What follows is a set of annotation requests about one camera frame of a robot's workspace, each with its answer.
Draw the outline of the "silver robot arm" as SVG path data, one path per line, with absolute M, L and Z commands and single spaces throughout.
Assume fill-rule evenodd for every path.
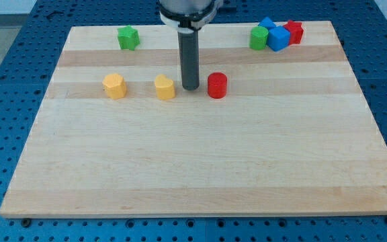
M 223 0 L 159 0 L 160 18 L 177 31 L 181 84 L 193 91 L 200 86 L 198 32 L 216 16 Z

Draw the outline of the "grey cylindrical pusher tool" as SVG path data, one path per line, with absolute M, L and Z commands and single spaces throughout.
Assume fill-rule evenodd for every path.
M 178 33 L 178 43 L 182 87 L 196 90 L 200 86 L 198 32 Z

